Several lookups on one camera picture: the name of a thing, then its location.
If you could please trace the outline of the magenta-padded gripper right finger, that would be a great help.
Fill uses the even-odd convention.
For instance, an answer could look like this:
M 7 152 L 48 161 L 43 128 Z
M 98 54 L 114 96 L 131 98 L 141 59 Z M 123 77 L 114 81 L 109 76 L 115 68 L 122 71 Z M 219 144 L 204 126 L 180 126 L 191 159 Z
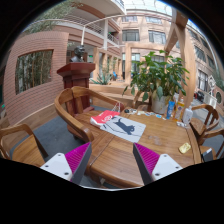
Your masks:
M 133 144 L 133 154 L 145 185 L 182 169 L 168 154 L 157 154 L 151 149 Z

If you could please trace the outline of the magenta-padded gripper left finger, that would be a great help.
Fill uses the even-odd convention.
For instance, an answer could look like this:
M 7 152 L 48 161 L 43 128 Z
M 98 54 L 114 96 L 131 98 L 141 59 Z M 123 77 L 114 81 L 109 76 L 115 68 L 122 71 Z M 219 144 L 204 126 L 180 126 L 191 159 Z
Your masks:
M 79 185 L 91 153 L 92 144 L 88 142 L 66 154 L 55 154 L 41 169 Z

